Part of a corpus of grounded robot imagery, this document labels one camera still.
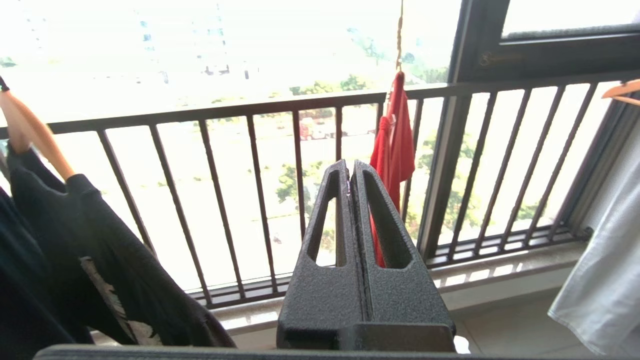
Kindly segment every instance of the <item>hanging rope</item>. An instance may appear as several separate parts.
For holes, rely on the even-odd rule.
[[[402,71],[402,19],[404,15],[404,0],[400,0],[400,17],[398,18],[396,70]]]

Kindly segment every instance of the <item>metal railing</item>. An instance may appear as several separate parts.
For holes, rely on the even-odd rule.
[[[572,76],[567,78],[536,79],[526,82],[509,81],[480,84],[469,83],[407,90],[408,98],[417,101],[415,115],[413,116],[414,148],[417,148],[418,146],[420,122],[422,120],[422,108],[424,105],[424,101],[426,99],[432,98],[445,99],[445,106],[443,107],[443,115],[438,131],[438,143],[436,144],[436,151],[434,153],[434,162],[430,174],[429,188],[427,190],[425,199],[422,223],[420,225],[420,239],[418,242],[418,248],[428,266],[434,267],[448,265],[451,263],[470,261],[486,256],[495,256],[497,254],[505,254],[507,252],[520,251],[540,246],[547,246],[553,243],[579,239],[582,235],[579,229],[572,228],[571,224],[566,223],[566,219],[568,218],[568,215],[570,215],[567,211],[572,206],[569,200],[565,201],[565,204],[563,204],[563,207],[559,212],[559,216],[556,217],[556,220],[552,225],[546,225],[543,227],[538,226],[538,221],[540,219],[542,210],[545,203],[548,201],[550,192],[553,189],[555,181],[558,177],[558,173],[563,166],[564,159],[566,158],[573,139],[575,138],[576,132],[580,126],[580,123],[582,122],[582,118],[584,117],[587,107],[589,106],[589,103],[593,97],[597,83],[601,81],[624,80],[639,76],[640,73],[638,72],[620,72],[595,74],[589,76]],[[558,109],[564,89],[567,85],[577,83],[589,83],[589,90],[584,97],[582,106],[580,107],[578,115],[576,116],[568,138],[566,139],[566,143],[563,147],[562,153],[554,167],[552,176],[548,182],[547,187],[545,188],[542,199],[540,200],[540,204],[533,216],[531,226],[523,231],[512,231],[512,226],[515,221],[517,211],[522,204],[524,193],[529,185],[529,182],[531,181],[533,170],[539,159],[541,148],[545,143],[547,133],[549,132],[551,123],[554,119],[555,112]],[[525,179],[520,188],[520,193],[515,200],[513,212],[511,213],[508,221],[508,226],[506,227],[504,233],[501,235],[486,236],[488,222],[491,217],[496,198],[500,192],[506,167],[515,144],[518,130],[520,129],[520,124],[522,123],[522,119],[524,117],[524,111],[526,110],[529,96],[533,88],[544,86],[557,86],[556,96],[554,97],[554,101],[548,113],[547,120],[543,126],[543,131],[541,133],[540,139],[538,140],[533,157],[531,158],[531,162],[528,166]],[[497,174],[497,180],[490,198],[490,205],[488,206],[482,222],[480,235],[473,240],[461,241],[461,226],[463,223],[463,219],[465,218],[465,212],[468,208],[471,191],[476,178],[480,158],[482,156],[483,147],[487,137],[488,126],[491,121],[492,111],[495,106],[497,94],[501,91],[517,89],[524,89],[525,93],[522,98],[518,115],[516,116],[515,125],[513,126],[513,129],[511,131],[507,150],[502,159],[500,171]],[[456,168],[458,153],[460,151],[461,137],[464,132],[464,125],[468,115],[468,102],[470,101],[470,97],[473,94],[478,93],[489,93],[489,101],[486,106],[486,112],[484,115],[480,136],[476,144],[476,150],[472,160],[472,166],[468,175],[464,195],[461,200],[460,211],[458,213],[458,221],[456,222],[454,227],[452,242],[446,245],[439,245],[438,236],[440,234],[440,229],[442,227],[443,221],[442,209],[447,206],[448,196],[451,190],[452,173]],[[156,149],[157,157],[160,161],[161,168],[166,179],[166,185],[171,193],[175,211],[178,216],[180,226],[182,227],[182,232],[184,233],[184,238],[191,253],[191,257],[196,268],[196,273],[202,287],[202,292],[193,293],[192,296],[194,296],[198,300],[201,300],[207,307],[215,308],[279,297],[285,293],[288,286],[288,277],[281,277],[277,275],[274,270],[273,253],[271,250],[269,224],[264,201],[264,190],[262,188],[262,179],[260,177],[260,164],[256,146],[256,135],[253,117],[260,114],[280,113],[285,111],[289,111],[292,113],[291,125],[294,133],[293,138],[296,159],[296,184],[298,188],[298,213],[300,216],[300,230],[302,237],[304,237],[306,223],[304,213],[305,207],[303,203],[303,171],[300,149],[300,111],[318,108],[333,108],[335,110],[335,159],[339,160],[342,157],[343,107],[377,104],[377,124],[377,120],[382,115],[383,103],[385,101],[385,98],[385,92],[349,92],[346,94],[337,93],[304,96],[283,101],[274,100],[252,104],[233,104],[228,106],[212,106],[210,108],[169,111],[163,113],[148,113],[143,115],[110,117],[104,119],[57,122],[49,125],[54,134],[82,132],[97,133],[99,140],[102,143],[104,152],[106,153],[109,164],[113,169],[113,173],[115,174],[118,185],[120,186],[131,215],[135,221],[136,227],[140,232],[141,239],[151,252],[155,252],[153,241],[145,228],[145,224],[142,221],[140,212],[138,211],[136,201],[132,196],[132,193],[127,184],[127,180],[122,172],[122,169],[120,168],[120,164],[106,133],[108,129],[122,127],[146,126],[149,128],[153,144]],[[453,109],[451,106],[446,106],[447,101],[460,100],[466,101],[466,106],[463,104],[462,106],[457,108],[458,105],[456,105],[453,106]],[[260,219],[262,222],[262,235],[264,236],[264,246],[266,248],[269,265],[269,276],[259,281],[246,281],[241,278],[236,250],[234,247],[234,239],[229,226],[227,212],[225,209],[225,202],[223,199],[225,193],[220,186],[220,180],[218,177],[218,172],[216,170],[216,163],[211,148],[209,132],[207,130],[206,121],[208,119],[221,119],[227,117],[244,117],[246,119],[246,125],[250,138],[250,146],[253,159],[253,174],[255,176],[255,186],[258,195]],[[211,173],[211,179],[213,181],[215,194],[218,200],[221,222],[224,227],[224,233],[236,278],[236,282],[234,284],[230,284],[221,288],[212,288],[208,286],[205,281],[202,266],[200,265],[200,259],[198,258],[198,254],[196,253],[194,241],[187,224],[182,204],[180,203],[180,197],[178,196],[178,191],[176,189],[175,181],[173,180],[173,175],[167,161],[165,149],[163,147],[163,143],[157,129],[157,126],[159,124],[192,121],[198,123],[199,131],[202,137],[202,143],[204,145],[209,170]],[[0,138],[8,138],[7,128],[0,128]],[[589,154],[587,154],[587,157],[589,156],[593,156],[593,153],[590,152]],[[578,174],[578,177],[580,177],[585,172],[584,169],[581,169],[580,171],[581,173]],[[570,189],[570,195],[575,195],[580,191],[581,188],[579,186],[579,182],[574,182],[573,186]],[[401,206],[401,213],[404,220],[406,220],[410,192],[411,179],[407,180],[404,188],[403,203]],[[573,198],[575,198],[575,196],[567,196],[567,199]]]

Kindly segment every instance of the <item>hanging laundry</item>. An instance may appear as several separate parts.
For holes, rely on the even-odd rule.
[[[85,326],[56,308],[51,268],[1,188],[0,218],[0,358],[32,359],[51,345],[93,343]]]
[[[10,147],[7,161],[16,207],[59,269],[54,282],[82,321],[120,343],[235,347],[83,174],[65,185],[33,150],[16,154]]]
[[[378,135],[370,162],[370,165],[376,169],[398,211],[400,211],[400,183],[407,180],[415,170],[413,158],[413,135],[406,92],[404,92],[404,73],[400,71],[396,74],[392,85],[387,115],[380,118]],[[376,261],[380,266],[385,266],[372,218],[371,223]]]

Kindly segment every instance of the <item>white cloth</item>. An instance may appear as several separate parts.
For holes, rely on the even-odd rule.
[[[548,312],[600,355],[629,352],[640,343],[640,159],[630,162]]]

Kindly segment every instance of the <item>tiled floor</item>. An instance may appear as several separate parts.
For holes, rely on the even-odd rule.
[[[452,316],[472,354],[496,356],[594,357],[566,327],[547,316],[555,293],[466,309]]]

